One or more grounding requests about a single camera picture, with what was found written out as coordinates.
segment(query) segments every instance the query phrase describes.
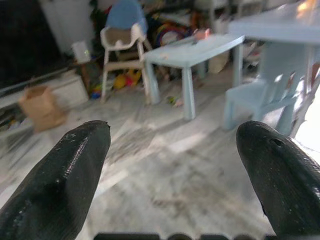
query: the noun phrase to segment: white wall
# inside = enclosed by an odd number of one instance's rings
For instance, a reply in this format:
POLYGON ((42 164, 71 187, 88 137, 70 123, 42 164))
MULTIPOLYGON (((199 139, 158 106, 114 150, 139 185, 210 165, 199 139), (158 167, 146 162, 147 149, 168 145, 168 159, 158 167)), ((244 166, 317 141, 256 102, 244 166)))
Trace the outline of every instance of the white wall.
POLYGON ((92 50, 94 28, 90 20, 89 0, 39 0, 48 24, 61 52, 71 49, 71 44, 86 41, 92 50))

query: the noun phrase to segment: colorful toy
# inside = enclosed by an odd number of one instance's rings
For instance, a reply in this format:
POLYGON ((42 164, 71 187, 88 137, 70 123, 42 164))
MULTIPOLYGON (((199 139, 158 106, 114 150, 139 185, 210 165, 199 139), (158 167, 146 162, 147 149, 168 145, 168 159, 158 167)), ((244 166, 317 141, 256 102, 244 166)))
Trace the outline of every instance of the colorful toy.
POLYGON ((128 72, 119 74, 114 81, 113 87, 115 89, 122 89, 125 86, 136 86, 139 79, 141 78, 141 70, 135 72, 133 69, 129 69, 128 72))

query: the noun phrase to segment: television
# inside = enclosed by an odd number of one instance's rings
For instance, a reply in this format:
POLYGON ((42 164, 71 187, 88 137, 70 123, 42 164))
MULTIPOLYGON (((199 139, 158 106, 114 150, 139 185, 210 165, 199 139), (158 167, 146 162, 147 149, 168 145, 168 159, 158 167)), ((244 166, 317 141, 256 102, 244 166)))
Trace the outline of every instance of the television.
POLYGON ((66 67, 38 0, 0 0, 0 96, 66 67))

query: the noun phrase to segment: paper bag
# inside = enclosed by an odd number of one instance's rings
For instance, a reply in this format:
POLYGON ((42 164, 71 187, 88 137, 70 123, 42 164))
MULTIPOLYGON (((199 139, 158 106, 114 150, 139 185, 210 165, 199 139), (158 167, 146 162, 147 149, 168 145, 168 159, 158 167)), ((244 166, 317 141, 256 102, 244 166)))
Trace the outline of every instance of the paper bag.
POLYGON ((66 121, 66 115, 58 107, 55 96, 47 86, 27 88, 18 103, 33 121, 36 132, 56 127, 66 121))

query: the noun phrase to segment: children's chair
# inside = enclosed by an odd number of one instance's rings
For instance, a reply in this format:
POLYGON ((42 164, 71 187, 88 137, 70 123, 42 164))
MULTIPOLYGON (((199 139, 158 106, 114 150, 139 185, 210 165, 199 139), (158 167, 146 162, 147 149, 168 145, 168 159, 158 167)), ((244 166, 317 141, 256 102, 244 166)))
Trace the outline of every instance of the children's chair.
POLYGON ((119 69, 141 69, 146 101, 149 102, 149 86, 144 68, 144 47, 147 23, 143 10, 136 0, 119 0, 108 15, 106 27, 100 32, 101 44, 105 48, 101 101, 106 100, 108 71, 119 69), (138 60, 109 62, 109 53, 131 48, 137 44, 138 60))
POLYGON ((235 105, 251 110, 255 121, 262 121, 266 113, 284 107, 276 129, 289 135, 305 53, 305 48, 298 44, 266 43, 257 79, 226 92, 224 128, 230 130, 236 125, 235 105))

